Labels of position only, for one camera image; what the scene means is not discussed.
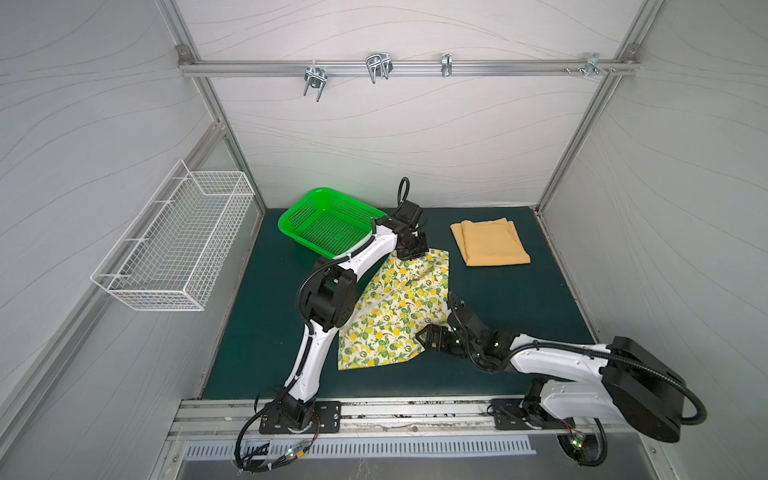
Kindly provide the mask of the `lemon print skirt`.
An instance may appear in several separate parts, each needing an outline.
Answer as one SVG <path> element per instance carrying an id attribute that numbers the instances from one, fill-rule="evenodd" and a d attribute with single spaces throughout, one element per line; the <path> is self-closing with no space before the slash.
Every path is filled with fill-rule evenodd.
<path id="1" fill-rule="evenodd" d="M 400 260 L 392 253 L 374 274 L 339 332 L 340 371 L 407 362 L 424 351 L 416 334 L 447 323 L 449 253 Z"/>

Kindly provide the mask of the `yellow tan skirt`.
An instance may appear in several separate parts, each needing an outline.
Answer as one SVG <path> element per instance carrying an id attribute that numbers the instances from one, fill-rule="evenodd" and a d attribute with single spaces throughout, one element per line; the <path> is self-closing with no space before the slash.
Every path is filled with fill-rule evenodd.
<path id="1" fill-rule="evenodd" d="M 496 267 L 531 263 L 512 221 L 462 221 L 450 226 L 468 267 Z"/>

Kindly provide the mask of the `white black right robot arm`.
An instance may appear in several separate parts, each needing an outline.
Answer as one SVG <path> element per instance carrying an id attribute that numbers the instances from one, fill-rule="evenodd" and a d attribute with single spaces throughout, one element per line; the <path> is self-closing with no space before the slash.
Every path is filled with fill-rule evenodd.
<path id="1" fill-rule="evenodd" d="M 416 335 L 426 350 L 469 360 L 491 375 L 530 375 L 517 403 L 493 401 L 502 428 L 563 427 L 574 420 L 624 422 L 640 434 L 676 443 L 685 426 L 703 424 L 708 412 L 685 380 L 636 341 L 581 345 L 493 330 L 455 294 L 448 297 L 446 324 L 429 324 Z"/>

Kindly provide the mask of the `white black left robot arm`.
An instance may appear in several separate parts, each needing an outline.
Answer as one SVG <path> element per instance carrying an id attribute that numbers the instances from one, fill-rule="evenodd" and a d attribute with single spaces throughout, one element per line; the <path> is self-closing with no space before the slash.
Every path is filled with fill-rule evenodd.
<path id="1" fill-rule="evenodd" d="M 396 206 L 387 213 L 334 189 L 317 188 L 279 219 L 284 235 L 320 255 L 297 292 L 303 338 L 276 401 L 292 429 L 304 430 L 312 421 L 322 369 L 333 339 L 353 314 L 358 281 L 392 253 L 408 261 L 428 252 L 426 234 L 419 230 L 423 209 L 408 199 L 409 191 L 404 177 Z"/>

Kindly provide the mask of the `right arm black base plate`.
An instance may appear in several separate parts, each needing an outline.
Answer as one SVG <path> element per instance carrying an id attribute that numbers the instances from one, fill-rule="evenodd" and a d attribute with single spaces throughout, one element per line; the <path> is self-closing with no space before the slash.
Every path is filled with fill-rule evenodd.
<path id="1" fill-rule="evenodd" d="M 500 431 L 573 429 L 571 423 L 554 417 L 527 397 L 491 399 L 486 412 Z"/>

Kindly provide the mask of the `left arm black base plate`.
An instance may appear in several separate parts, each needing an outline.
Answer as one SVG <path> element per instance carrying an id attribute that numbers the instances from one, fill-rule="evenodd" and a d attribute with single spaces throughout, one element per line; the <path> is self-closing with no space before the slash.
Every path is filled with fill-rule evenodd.
<path id="1" fill-rule="evenodd" d="M 338 433 L 340 431 L 342 403 L 317 401 L 288 407 L 278 404 L 260 419 L 260 434 Z"/>

